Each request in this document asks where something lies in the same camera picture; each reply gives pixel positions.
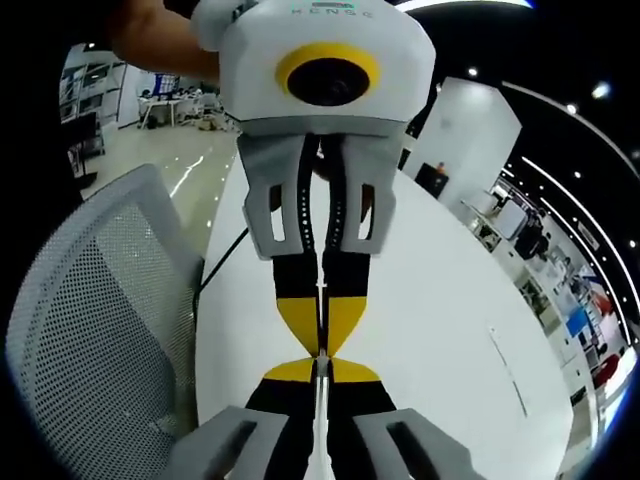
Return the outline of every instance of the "black cable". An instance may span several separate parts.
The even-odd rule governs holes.
[[[249,229],[245,228],[242,231],[242,233],[240,235],[238,235],[238,238],[235,239],[235,241],[227,249],[227,251],[222,256],[222,258],[220,260],[218,260],[218,263],[216,264],[216,266],[213,267],[213,270],[211,270],[209,275],[207,275],[207,278],[204,279],[204,282],[202,282],[202,285],[200,285],[200,287],[198,288],[198,291],[194,293],[193,299],[191,301],[191,309],[193,311],[193,322],[194,322],[194,324],[196,326],[198,325],[198,303],[200,302],[200,293],[202,293],[202,291],[209,284],[209,282],[213,279],[213,277],[215,277],[216,273],[218,273],[218,271],[222,268],[222,265],[224,265],[224,262],[226,262],[227,259],[233,253],[233,251],[236,248],[238,248],[238,245],[240,245],[240,242],[242,242],[242,240],[244,240],[244,237],[246,237],[248,233],[249,233]]]

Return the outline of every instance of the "camera lens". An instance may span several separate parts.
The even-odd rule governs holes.
[[[296,68],[287,86],[293,96],[305,103],[336,107],[364,95],[369,88],[369,76],[348,60],[320,58]]]

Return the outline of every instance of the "white pillar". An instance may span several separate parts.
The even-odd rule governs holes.
[[[439,201],[459,216],[460,200],[493,186],[521,128],[498,89],[448,77],[403,171],[415,178],[424,163],[444,162]]]
[[[118,110],[118,127],[125,127],[135,123],[140,118],[140,107],[138,106],[138,84],[144,72],[138,67],[127,65],[122,80],[122,90],[120,91],[120,105]]]

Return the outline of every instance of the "human arm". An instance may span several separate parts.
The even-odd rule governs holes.
[[[218,83],[218,54],[202,50],[189,20],[162,0],[123,0],[107,20],[107,33],[115,54],[133,65]]]

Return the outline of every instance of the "shelving unit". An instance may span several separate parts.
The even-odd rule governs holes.
[[[64,123],[95,112],[96,135],[85,142],[83,155],[104,153],[102,128],[118,119],[127,65],[111,52],[79,50],[69,58],[60,78],[60,119]]]

